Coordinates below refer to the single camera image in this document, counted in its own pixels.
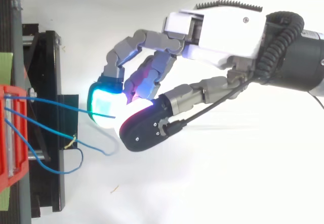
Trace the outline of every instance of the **white surface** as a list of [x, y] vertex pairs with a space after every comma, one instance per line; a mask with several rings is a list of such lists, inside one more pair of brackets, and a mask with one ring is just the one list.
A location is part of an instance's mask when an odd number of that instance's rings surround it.
[[204, 61], [209, 64], [213, 64], [214, 66], [220, 68], [223, 64], [227, 62], [227, 58], [232, 56], [227, 53], [220, 53], [209, 49], [201, 48], [197, 45], [187, 45], [185, 46], [182, 57]]
[[[63, 37], [63, 93], [85, 102], [117, 42], [138, 28], [160, 31], [168, 13], [205, 1], [211, 0], [25, 0], [23, 17]], [[297, 12], [305, 29], [324, 31], [324, 0], [240, 1], [263, 5], [266, 14]], [[151, 53], [127, 64], [126, 74]], [[221, 74], [179, 59], [160, 92]], [[104, 157], [82, 148], [82, 169], [65, 176], [66, 207], [42, 209], [33, 224], [323, 223], [323, 114], [305, 93], [251, 85], [148, 151], [132, 153], [119, 142], [118, 154]], [[111, 150], [113, 139], [94, 127], [80, 115], [80, 139]], [[78, 152], [65, 153], [67, 170], [78, 161]]]
[[256, 58], [265, 25], [265, 14], [234, 7], [199, 10], [204, 14], [199, 46], [204, 49]]
[[188, 35], [191, 18], [189, 14], [172, 12], [167, 18], [165, 31]]

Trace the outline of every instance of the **black cable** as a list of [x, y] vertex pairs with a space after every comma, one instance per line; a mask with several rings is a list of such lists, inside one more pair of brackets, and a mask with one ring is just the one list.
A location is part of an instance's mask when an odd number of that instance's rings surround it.
[[309, 92], [308, 92], [308, 94], [311, 95], [318, 102], [318, 104], [324, 109], [324, 105], [321, 103], [321, 101], [316, 96], [313, 96]]
[[219, 104], [223, 103], [224, 101], [226, 101], [227, 99], [229, 99], [231, 96], [233, 96], [235, 93], [237, 93], [238, 91], [242, 90], [245, 86], [247, 86], [249, 83], [251, 83], [254, 79], [249, 79], [245, 82], [243, 82], [241, 85], [239, 85], [238, 87], [235, 87], [230, 93], [226, 94], [225, 96], [223, 96], [221, 99], [219, 99], [218, 101], [214, 102], [212, 105], [206, 107], [205, 109], [197, 112], [196, 114], [192, 115], [191, 117], [187, 118], [184, 121], [184, 124], [188, 124], [189, 122], [191, 122], [192, 120], [195, 120], [196, 118], [200, 117], [201, 115], [207, 113], [208, 111], [210, 111], [211, 109], [217, 107]]

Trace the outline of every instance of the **black metal frame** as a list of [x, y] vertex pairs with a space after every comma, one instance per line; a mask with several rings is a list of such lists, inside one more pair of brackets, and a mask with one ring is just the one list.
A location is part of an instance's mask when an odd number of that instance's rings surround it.
[[[37, 24], [24, 24], [23, 34], [33, 35], [30, 46], [24, 47], [25, 68], [32, 88], [39, 98], [78, 107], [78, 95], [60, 95], [60, 56], [54, 31], [31, 33]], [[68, 135], [77, 134], [78, 113], [61, 107], [31, 102], [28, 115], [38, 122]], [[42, 150], [46, 164], [64, 171], [63, 148], [69, 140], [28, 124], [28, 136], [34, 149]], [[40, 207], [52, 206], [53, 212], [65, 206], [64, 175], [45, 171], [36, 161], [29, 162], [32, 217], [40, 217]]]

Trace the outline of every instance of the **metal rod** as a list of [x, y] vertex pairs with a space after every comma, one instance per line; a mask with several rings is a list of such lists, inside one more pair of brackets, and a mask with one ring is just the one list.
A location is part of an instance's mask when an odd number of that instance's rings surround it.
[[[6, 99], [6, 107], [10, 109], [14, 109], [12, 100]], [[6, 111], [5, 115], [6, 115], [6, 119], [8, 119], [10, 123], [14, 122], [14, 117], [11, 112]], [[14, 171], [16, 170], [14, 131], [7, 124], [5, 124], [5, 128], [6, 128], [8, 177], [12, 177], [14, 175]]]
[[24, 46], [31, 46], [32, 40], [34, 39], [33, 35], [24, 35], [22, 37], [22, 44]]
[[[43, 155], [43, 151], [42, 150], [35, 150], [35, 152], [36, 152], [36, 155], [38, 156], [39, 159], [45, 160], [45, 157]], [[36, 160], [36, 157], [31, 152], [28, 152], [28, 159], [30, 161], [35, 161]]]

